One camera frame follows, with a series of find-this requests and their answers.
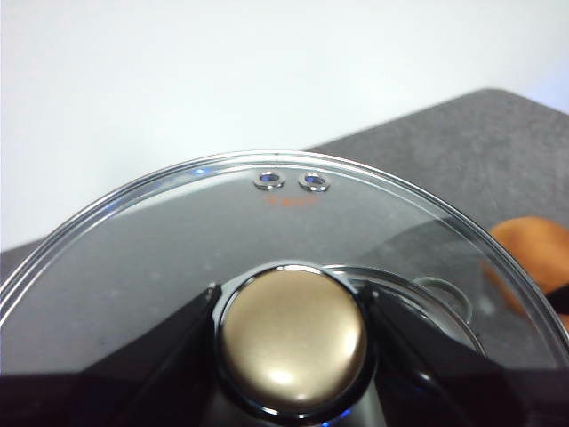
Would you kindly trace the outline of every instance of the orange object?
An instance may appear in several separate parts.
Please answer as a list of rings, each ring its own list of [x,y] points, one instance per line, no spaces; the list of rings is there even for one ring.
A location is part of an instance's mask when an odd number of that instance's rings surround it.
[[[526,216],[501,222],[490,234],[524,267],[533,281],[547,295],[569,284],[569,230],[556,222]],[[516,296],[487,265],[487,277],[500,289],[506,303],[522,310]],[[569,329],[569,316],[560,315]]]

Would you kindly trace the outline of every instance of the clear glass lid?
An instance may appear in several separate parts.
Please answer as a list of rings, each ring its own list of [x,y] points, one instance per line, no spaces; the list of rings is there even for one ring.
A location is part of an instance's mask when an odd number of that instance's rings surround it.
[[[2,373],[82,370],[212,282],[279,260],[383,283],[505,367],[569,365],[537,287],[464,215],[371,167],[283,151],[152,173],[55,230],[2,285]]]

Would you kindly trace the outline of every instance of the gold knob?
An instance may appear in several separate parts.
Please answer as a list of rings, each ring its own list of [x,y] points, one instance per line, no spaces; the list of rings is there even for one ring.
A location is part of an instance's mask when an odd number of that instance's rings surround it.
[[[352,295],[302,266],[253,278],[225,309],[220,338],[233,381],[276,411],[306,413],[338,397],[365,359],[365,324]]]

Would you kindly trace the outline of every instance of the metal grommet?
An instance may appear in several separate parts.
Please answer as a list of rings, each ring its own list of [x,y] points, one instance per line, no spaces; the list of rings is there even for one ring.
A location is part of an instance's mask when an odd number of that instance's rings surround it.
[[[320,173],[303,173],[299,177],[299,184],[306,191],[321,192],[330,187],[330,182]]]
[[[265,171],[259,173],[253,184],[258,189],[280,189],[285,185],[285,179],[276,172]]]

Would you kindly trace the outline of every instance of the gray countertop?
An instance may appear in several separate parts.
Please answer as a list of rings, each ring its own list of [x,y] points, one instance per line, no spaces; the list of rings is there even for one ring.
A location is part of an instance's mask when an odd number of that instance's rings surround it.
[[[540,215],[569,226],[569,116],[486,89],[320,145],[423,187],[484,228]],[[1,279],[38,242],[2,253]]]

